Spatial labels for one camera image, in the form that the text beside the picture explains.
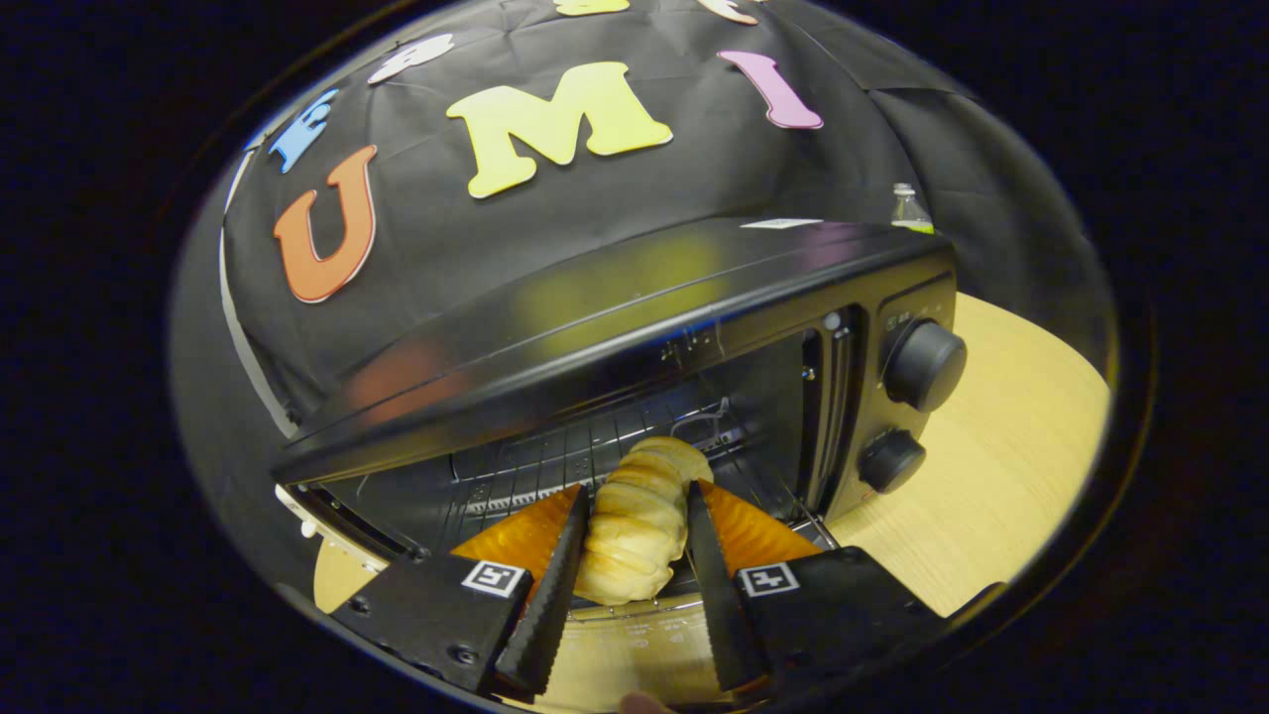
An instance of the black knob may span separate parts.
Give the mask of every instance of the black knob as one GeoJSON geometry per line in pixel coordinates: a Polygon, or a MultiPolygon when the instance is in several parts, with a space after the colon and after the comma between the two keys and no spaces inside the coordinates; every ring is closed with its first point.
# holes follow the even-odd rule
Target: black knob
{"type": "Polygon", "coordinates": [[[938,410],[964,372],[964,340],[933,320],[905,328],[890,349],[886,393],[921,413],[938,410]]]}
{"type": "Polygon", "coordinates": [[[864,450],[859,459],[859,479],[878,493],[890,493],[912,478],[924,462],[925,448],[911,432],[890,432],[864,450]]]}

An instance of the plastic bottle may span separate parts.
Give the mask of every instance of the plastic bottle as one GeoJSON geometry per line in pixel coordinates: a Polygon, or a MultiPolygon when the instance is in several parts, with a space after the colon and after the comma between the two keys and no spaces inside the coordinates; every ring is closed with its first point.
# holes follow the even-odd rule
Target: plastic bottle
{"type": "Polygon", "coordinates": [[[934,221],[930,214],[916,202],[916,191],[906,183],[895,184],[895,212],[891,214],[890,224],[902,226],[920,232],[934,232],[934,221]]]}

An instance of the bread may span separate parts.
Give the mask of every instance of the bread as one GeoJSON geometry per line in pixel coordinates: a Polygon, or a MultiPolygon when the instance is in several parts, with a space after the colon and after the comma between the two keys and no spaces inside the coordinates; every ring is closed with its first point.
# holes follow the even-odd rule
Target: bread
{"type": "Polygon", "coordinates": [[[685,493],[679,478],[664,471],[648,469],[646,467],[618,467],[608,477],[608,483],[623,483],[642,490],[651,491],[661,498],[671,502],[675,507],[684,506],[685,493]]]}
{"type": "Polygon", "coordinates": [[[642,573],[656,573],[678,558],[678,543],[664,530],[631,519],[600,514],[590,519],[584,547],[642,573]]]}
{"type": "Polygon", "coordinates": [[[692,448],[690,444],[674,439],[673,436],[650,436],[631,448],[631,454],[651,451],[660,454],[674,462],[683,478],[683,487],[697,479],[713,483],[713,472],[709,471],[709,460],[692,448]]]}
{"type": "Polygon", "coordinates": [[[670,581],[688,540],[687,486],[709,462],[670,438],[636,444],[595,495],[574,592],[600,605],[647,600],[670,581]]]}
{"type": "Polygon", "coordinates": [[[669,567],[662,567],[656,574],[646,576],[593,550],[585,552],[581,562],[574,592],[609,606],[656,597],[674,574],[669,567]]]}

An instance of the letter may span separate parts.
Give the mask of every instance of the letter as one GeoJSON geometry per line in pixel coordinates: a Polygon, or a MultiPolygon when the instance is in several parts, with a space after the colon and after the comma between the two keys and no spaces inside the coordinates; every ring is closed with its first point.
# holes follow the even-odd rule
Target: letter
{"type": "Polygon", "coordinates": [[[301,302],[321,302],[357,276],[374,243],[374,203],[365,165],[377,147],[372,143],[344,159],[326,183],[339,188],[344,213],[344,242],[331,255],[319,257],[313,247],[313,228],[308,209],[317,191],[308,190],[282,212],[273,235],[282,243],[282,266],[291,292],[301,302]]]}
{"type": "Polygon", "coordinates": [[[697,0],[704,5],[707,10],[718,15],[720,18],[727,18],[733,23],[740,23],[742,25],[756,25],[758,20],[741,13],[736,9],[736,4],[731,0],[697,0]]]}
{"type": "Polygon", "coordinates": [[[798,99],[789,82],[775,71],[775,60],[754,52],[723,49],[720,57],[735,62],[766,100],[766,119],[783,128],[820,128],[824,119],[798,99]]]}
{"type": "Polygon", "coordinates": [[[329,101],[338,93],[338,89],[331,89],[319,96],[302,114],[296,117],[296,120],[287,127],[287,131],[282,132],[278,141],[273,142],[269,153],[274,151],[282,153],[282,172],[289,171],[291,166],[294,166],[296,161],[299,160],[299,156],[308,150],[308,146],[313,141],[317,141],[321,132],[326,131],[326,122],[322,122],[322,119],[330,113],[329,101]]]}
{"type": "Polygon", "coordinates": [[[561,15],[598,15],[600,13],[621,13],[631,6],[626,0],[555,0],[556,11],[561,15]]]}
{"type": "Polygon", "coordinates": [[[437,37],[429,37],[420,42],[407,46],[405,49],[397,52],[388,57],[378,70],[367,79],[367,84],[378,84],[386,79],[391,79],[400,72],[421,65],[424,62],[435,60],[437,57],[444,55],[453,49],[454,43],[450,39],[454,36],[452,33],[438,34],[437,37]]]}
{"type": "Polygon", "coordinates": [[[586,148],[602,156],[666,143],[670,127],[647,114],[626,84],[621,62],[579,65],[563,72],[549,101],[510,86],[495,86],[459,99],[445,112],[463,118],[476,155],[476,176],[467,184],[486,198],[533,178],[538,166],[519,156],[511,134],[547,159],[565,165],[577,148],[581,117],[590,122],[586,148]]]}

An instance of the screw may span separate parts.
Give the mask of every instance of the screw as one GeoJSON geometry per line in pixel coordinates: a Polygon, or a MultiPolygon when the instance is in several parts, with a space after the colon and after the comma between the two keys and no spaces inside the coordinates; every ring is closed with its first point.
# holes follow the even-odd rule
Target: screw
{"type": "Polygon", "coordinates": [[[454,647],[449,648],[449,657],[453,658],[454,662],[458,662],[464,667],[471,667],[472,665],[480,661],[480,654],[476,654],[475,649],[464,647],[462,644],[456,644],[454,647]]]}

